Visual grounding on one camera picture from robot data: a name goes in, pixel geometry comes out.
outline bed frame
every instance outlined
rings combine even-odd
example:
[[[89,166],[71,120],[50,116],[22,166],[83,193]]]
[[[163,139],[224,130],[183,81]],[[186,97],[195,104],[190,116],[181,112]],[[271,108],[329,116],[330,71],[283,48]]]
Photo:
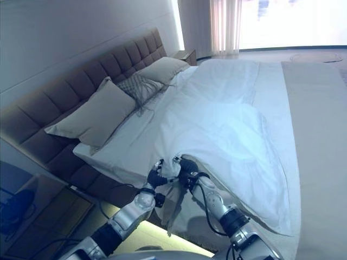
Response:
[[[106,76],[115,83],[120,82],[164,56],[166,52],[157,28],[115,47],[2,111],[1,138],[60,179],[94,197],[124,206],[119,194],[124,198],[134,190],[113,189],[118,182],[73,154],[78,139],[49,135],[44,128],[85,103]]]

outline gray pillow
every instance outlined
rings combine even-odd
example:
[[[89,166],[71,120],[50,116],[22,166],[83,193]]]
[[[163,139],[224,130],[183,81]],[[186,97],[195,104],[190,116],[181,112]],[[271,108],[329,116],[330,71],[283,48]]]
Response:
[[[176,58],[162,57],[136,74],[147,79],[168,85],[181,71],[189,68],[189,64]]]
[[[135,100],[136,109],[142,110],[147,100],[162,90],[164,85],[141,75],[133,74],[129,79],[117,83],[117,87]]]
[[[106,77],[85,104],[44,131],[100,148],[134,109],[135,100]]]

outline window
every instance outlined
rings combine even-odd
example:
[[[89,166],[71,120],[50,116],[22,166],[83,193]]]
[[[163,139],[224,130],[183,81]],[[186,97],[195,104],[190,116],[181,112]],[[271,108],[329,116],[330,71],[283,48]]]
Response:
[[[347,0],[242,0],[240,49],[347,45]]]

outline blanket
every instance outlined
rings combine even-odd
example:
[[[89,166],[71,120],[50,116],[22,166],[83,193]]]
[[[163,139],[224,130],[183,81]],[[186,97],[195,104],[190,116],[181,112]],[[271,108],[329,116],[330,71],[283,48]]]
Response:
[[[196,158],[272,230],[290,235],[286,177],[266,120],[250,103],[259,64],[209,60],[168,105],[151,163],[164,157],[164,174],[177,176],[177,155]]]

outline cable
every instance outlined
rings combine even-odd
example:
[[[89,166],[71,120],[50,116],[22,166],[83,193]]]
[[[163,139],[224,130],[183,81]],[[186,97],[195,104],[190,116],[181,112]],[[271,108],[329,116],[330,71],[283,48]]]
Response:
[[[37,251],[36,253],[34,253],[29,260],[34,260],[34,257],[36,257],[39,253],[41,253],[43,250],[47,249],[48,247],[50,247],[51,245],[53,245],[54,243],[57,242],[61,242],[61,241],[71,241],[71,242],[81,242],[82,240],[80,239],[70,239],[70,238],[60,238],[60,239],[56,239],[51,241],[49,244],[45,245],[44,247],[42,247],[41,249],[39,249],[39,251]]]
[[[114,185],[113,187],[111,187],[111,190],[115,189],[115,188],[122,187],[122,186],[128,186],[128,187],[131,187],[131,188],[135,188],[135,186],[130,184],[130,183],[123,183],[123,184]]]
[[[233,252],[233,260],[235,260],[235,245],[234,244],[231,244],[228,248],[228,251],[227,251],[227,256],[226,256],[226,260],[229,260],[229,254],[230,254],[230,250],[232,250]]]
[[[105,217],[106,219],[110,219],[109,216],[108,216],[108,215],[104,212],[104,210],[102,209],[101,200],[100,200],[100,199],[98,199],[98,204],[99,204],[99,209],[100,209],[100,211],[101,211],[101,214],[103,214],[104,217]]]
[[[204,189],[202,188],[202,186],[201,186],[199,183],[197,183],[196,185],[200,187],[201,192],[202,192],[202,197],[204,198],[205,214],[206,214],[206,219],[207,219],[207,223],[208,223],[209,227],[210,227],[211,230],[212,230],[213,232],[215,232],[216,234],[218,234],[218,235],[220,235],[220,236],[223,236],[223,237],[227,237],[227,236],[228,236],[227,234],[218,232],[218,231],[215,230],[215,229],[213,228],[213,226],[211,225],[210,217],[209,217],[208,210],[207,210],[207,202],[206,202],[206,195],[205,195]]]

